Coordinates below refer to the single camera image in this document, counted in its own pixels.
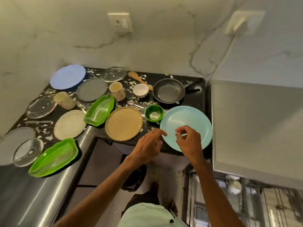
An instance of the wooden spatula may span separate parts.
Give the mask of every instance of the wooden spatula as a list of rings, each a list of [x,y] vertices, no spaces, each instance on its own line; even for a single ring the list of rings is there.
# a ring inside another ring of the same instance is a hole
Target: wooden spatula
[[[130,71],[129,73],[127,73],[127,75],[137,81],[139,81],[142,84],[145,84],[148,86],[148,88],[150,89],[150,91],[153,90],[153,88],[151,86],[149,86],[147,83],[145,83],[143,80],[140,79],[140,77],[138,76],[138,74],[136,72]]]

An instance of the shirt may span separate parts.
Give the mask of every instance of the shirt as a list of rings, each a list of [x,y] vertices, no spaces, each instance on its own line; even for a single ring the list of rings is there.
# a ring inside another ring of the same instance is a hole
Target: shirt
[[[117,227],[188,227],[163,206],[139,203],[129,207]]]

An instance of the tan plate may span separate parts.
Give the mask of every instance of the tan plate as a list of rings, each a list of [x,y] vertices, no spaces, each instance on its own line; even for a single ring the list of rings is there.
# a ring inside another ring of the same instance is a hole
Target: tan plate
[[[127,141],[135,137],[143,126],[140,112],[132,107],[114,110],[105,122],[107,135],[115,141]]]
[[[63,140],[80,135],[86,127],[84,116],[85,113],[80,110],[72,110],[62,115],[54,127],[55,137]]]

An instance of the frying pan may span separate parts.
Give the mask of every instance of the frying pan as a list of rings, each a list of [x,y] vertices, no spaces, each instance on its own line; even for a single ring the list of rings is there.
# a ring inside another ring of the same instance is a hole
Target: frying pan
[[[161,103],[176,103],[183,99],[185,93],[194,93],[200,91],[200,89],[185,91],[192,84],[195,84],[200,81],[201,80],[189,82],[187,85],[184,86],[180,81],[171,78],[159,80],[153,86],[153,96]]]

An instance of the wall socket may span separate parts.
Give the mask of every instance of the wall socket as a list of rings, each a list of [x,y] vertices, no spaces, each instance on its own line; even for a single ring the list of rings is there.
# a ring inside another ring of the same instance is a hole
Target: wall socket
[[[108,13],[112,28],[119,33],[132,33],[131,18],[129,13]]]
[[[253,35],[257,32],[257,29],[263,21],[264,15],[265,11],[235,11],[229,20],[225,34],[232,34],[235,25],[242,19],[245,19],[247,21],[247,29],[243,35]]]

